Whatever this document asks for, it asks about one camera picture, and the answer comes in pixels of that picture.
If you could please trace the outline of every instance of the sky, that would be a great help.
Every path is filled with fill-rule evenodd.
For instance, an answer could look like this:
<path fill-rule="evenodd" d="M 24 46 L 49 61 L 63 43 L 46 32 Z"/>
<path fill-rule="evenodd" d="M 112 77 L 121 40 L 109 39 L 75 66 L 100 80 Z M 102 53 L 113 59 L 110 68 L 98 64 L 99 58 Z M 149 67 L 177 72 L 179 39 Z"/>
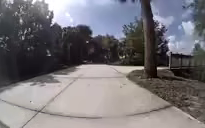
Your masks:
<path fill-rule="evenodd" d="M 54 12 L 54 22 L 61 26 L 86 24 L 93 35 L 112 34 L 124 37 L 122 26 L 140 17 L 140 3 L 121 4 L 118 0 L 45 0 Z M 163 23 L 168 31 L 170 51 L 190 54 L 197 40 L 191 10 L 183 5 L 192 0 L 153 0 L 154 19 Z"/>

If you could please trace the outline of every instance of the tree trunk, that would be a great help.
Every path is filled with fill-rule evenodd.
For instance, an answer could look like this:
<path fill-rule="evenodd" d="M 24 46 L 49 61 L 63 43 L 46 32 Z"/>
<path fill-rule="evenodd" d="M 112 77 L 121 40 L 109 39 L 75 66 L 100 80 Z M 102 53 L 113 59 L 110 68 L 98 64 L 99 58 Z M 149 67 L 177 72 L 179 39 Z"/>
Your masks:
<path fill-rule="evenodd" d="M 141 10 L 145 39 L 145 76 L 155 78 L 157 77 L 156 39 L 150 0 L 141 0 Z"/>

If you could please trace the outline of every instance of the cloud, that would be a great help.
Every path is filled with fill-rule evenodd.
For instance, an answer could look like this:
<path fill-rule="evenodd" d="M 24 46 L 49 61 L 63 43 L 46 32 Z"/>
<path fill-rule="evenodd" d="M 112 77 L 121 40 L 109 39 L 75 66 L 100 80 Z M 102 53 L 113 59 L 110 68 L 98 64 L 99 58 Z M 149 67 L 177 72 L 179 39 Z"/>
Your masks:
<path fill-rule="evenodd" d="M 187 21 L 187 22 L 182 22 L 182 27 L 184 29 L 184 33 L 186 35 L 191 36 L 194 33 L 194 23 L 192 23 L 191 21 Z"/>
<path fill-rule="evenodd" d="M 191 9 L 187 9 L 183 14 L 182 14 L 182 18 L 185 19 L 185 18 L 188 18 L 190 17 L 190 15 L 192 14 L 192 10 Z"/>
<path fill-rule="evenodd" d="M 173 42 L 176 40 L 176 36 L 175 35 L 171 35 L 171 36 L 168 36 L 167 39 L 169 39 L 170 42 Z"/>
<path fill-rule="evenodd" d="M 71 15 L 68 12 L 65 12 L 65 16 L 71 17 Z"/>
<path fill-rule="evenodd" d="M 196 40 L 194 39 L 194 23 L 192 21 L 183 21 L 178 25 L 179 30 L 183 30 L 185 34 L 176 38 L 175 35 L 168 37 L 170 51 L 174 53 L 191 54 Z"/>
<path fill-rule="evenodd" d="M 165 26 L 169 27 L 174 22 L 173 16 L 161 17 L 159 15 L 154 15 L 154 19 L 163 23 Z"/>

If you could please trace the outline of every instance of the concrete sidewalk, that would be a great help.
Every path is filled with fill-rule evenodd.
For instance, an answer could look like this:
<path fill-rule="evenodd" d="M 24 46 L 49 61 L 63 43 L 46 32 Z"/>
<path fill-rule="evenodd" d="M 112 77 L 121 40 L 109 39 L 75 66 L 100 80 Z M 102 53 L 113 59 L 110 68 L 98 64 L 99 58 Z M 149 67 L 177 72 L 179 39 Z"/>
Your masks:
<path fill-rule="evenodd" d="M 126 79 L 142 67 L 82 65 L 0 89 L 0 128 L 205 128 Z"/>

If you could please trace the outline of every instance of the dirt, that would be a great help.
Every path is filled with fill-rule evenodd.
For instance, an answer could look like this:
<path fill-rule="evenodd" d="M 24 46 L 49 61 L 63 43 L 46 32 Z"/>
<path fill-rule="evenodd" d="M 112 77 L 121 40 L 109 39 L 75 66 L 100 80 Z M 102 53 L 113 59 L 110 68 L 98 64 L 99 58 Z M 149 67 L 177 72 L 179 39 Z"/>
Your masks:
<path fill-rule="evenodd" d="M 158 70 L 153 79 L 136 70 L 128 78 L 205 123 L 205 83 L 174 76 L 169 70 Z"/>

